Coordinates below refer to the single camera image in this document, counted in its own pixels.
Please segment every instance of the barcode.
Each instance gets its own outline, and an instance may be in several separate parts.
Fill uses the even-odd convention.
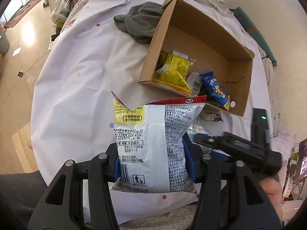
[[[193,90],[197,91],[199,88],[200,83],[195,82],[193,85]]]
[[[120,165],[120,171],[122,173],[122,183],[127,183],[129,184],[129,176],[128,176],[128,169],[127,169],[127,164],[121,164]]]

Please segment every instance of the yellow label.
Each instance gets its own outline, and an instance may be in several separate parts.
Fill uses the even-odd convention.
[[[62,18],[58,18],[56,20],[56,26],[59,27],[59,28],[62,28],[64,26],[64,22],[62,22]]]
[[[140,106],[132,111],[125,107],[118,100],[114,101],[115,123],[124,125],[137,125],[144,121],[144,106]]]

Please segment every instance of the cardboard box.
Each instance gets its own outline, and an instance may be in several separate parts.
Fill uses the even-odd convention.
[[[213,71],[231,101],[235,101],[235,107],[230,108],[229,112],[243,116],[250,89],[254,53],[236,41],[216,21],[185,1],[165,0],[163,7],[165,11],[151,41],[139,82],[172,91],[151,80],[158,69],[161,50],[168,53],[176,50],[196,60],[188,76],[195,71]],[[211,112],[222,109],[214,104],[207,100],[206,108]]]

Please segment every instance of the teal pillow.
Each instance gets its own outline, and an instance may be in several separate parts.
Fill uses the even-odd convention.
[[[245,31],[258,43],[258,45],[266,52],[269,56],[273,66],[277,65],[277,61],[274,58],[274,55],[267,44],[266,40],[260,33],[260,31],[256,28],[255,24],[252,20],[248,17],[248,15],[243,11],[241,7],[237,7],[236,9],[231,9],[234,13],[234,16],[238,19],[241,23]]]

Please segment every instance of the snack bag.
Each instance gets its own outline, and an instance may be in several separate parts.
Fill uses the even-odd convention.
[[[190,138],[190,140],[193,144],[196,144],[194,142],[194,137],[198,133],[205,134],[207,136],[213,136],[212,133],[208,129],[206,129],[204,126],[202,126],[201,123],[197,119],[195,119],[195,120],[193,120],[193,122],[191,123],[191,125],[189,126],[189,128],[187,130],[187,134],[188,134],[188,136],[189,136],[189,138]],[[201,145],[201,144],[197,144],[197,145],[199,145],[201,147],[203,153],[211,153],[212,152],[211,148],[208,148],[208,147]]]
[[[200,74],[203,79],[203,84],[205,85],[208,93],[214,97],[227,111],[229,111],[230,106],[230,96],[226,93],[225,89],[217,82],[213,72],[208,72]]]
[[[134,193],[194,193],[182,136],[204,104],[147,104],[132,111],[114,103],[121,177],[111,189]]]
[[[190,66],[195,61],[165,52],[160,53],[160,61],[164,62],[164,65],[154,72],[152,81],[169,86],[181,93],[191,95],[192,91],[185,79]]]
[[[192,97],[198,96],[201,91],[202,78],[198,72],[192,72],[187,78],[187,84],[192,90]]]

